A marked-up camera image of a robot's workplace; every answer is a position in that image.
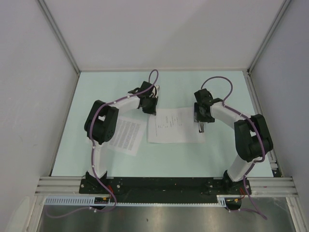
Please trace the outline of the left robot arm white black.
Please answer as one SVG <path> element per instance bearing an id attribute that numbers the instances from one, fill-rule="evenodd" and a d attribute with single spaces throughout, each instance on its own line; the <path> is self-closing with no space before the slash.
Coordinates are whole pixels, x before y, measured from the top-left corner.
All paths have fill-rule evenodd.
<path id="1" fill-rule="evenodd" d="M 141 87 L 128 92 L 128 95 L 113 102 L 97 100 L 86 119 L 84 130 L 92 143 L 91 167 L 89 174 L 93 177 L 90 188 L 102 193 L 106 187 L 107 167 L 103 164 L 101 150 L 112 139 L 116 131 L 118 117 L 128 111 L 141 109 L 143 113 L 156 115 L 160 86 L 144 81 Z"/>

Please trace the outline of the white signature form sheet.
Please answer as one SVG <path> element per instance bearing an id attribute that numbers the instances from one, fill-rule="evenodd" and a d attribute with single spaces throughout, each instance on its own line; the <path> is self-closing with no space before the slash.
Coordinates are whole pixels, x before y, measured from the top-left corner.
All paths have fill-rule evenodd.
<path id="1" fill-rule="evenodd" d="M 157 109 L 149 116 L 147 141 L 158 144 L 194 143 L 192 141 L 193 107 Z"/>

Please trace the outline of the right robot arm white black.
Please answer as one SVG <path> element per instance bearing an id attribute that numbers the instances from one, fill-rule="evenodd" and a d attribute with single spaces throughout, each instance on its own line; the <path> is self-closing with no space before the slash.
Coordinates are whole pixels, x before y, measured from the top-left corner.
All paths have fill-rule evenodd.
<path id="1" fill-rule="evenodd" d="M 223 189 L 234 194 L 240 188 L 240 181 L 246 178 L 256 163 L 264 162 L 266 154 L 273 149 L 273 142 L 263 115 L 248 116 L 225 104 L 220 98 L 213 98 L 207 89 L 194 93 L 194 121 L 198 131 L 204 133 L 204 124 L 219 120 L 234 130 L 237 156 L 224 172 Z"/>

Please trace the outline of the white folder with clip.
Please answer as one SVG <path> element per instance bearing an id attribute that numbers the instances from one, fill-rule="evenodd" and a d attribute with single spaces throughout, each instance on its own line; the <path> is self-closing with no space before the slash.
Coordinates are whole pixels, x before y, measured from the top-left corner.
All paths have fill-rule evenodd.
<path id="1" fill-rule="evenodd" d="M 197 119 L 197 110 L 193 108 L 193 128 L 192 128 L 192 141 L 194 143 L 204 143 L 205 142 L 205 134 L 201 132 L 199 121 Z"/>

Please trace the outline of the metal folder clip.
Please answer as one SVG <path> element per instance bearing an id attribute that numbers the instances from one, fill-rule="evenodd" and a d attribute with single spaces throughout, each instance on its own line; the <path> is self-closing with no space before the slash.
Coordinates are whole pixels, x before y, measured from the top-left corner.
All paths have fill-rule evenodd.
<path id="1" fill-rule="evenodd" d="M 205 132 L 205 123 L 204 122 L 198 122 L 198 130 L 199 133 L 204 133 Z"/>

